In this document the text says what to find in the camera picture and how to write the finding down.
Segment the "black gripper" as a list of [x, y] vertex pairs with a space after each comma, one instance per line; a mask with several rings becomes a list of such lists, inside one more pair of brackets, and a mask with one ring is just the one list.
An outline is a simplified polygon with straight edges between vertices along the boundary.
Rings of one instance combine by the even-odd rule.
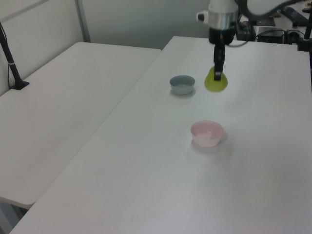
[[214, 44], [214, 81], [221, 81], [225, 62], [225, 45], [234, 40], [234, 28], [219, 30], [209, 28], [209, 42]]

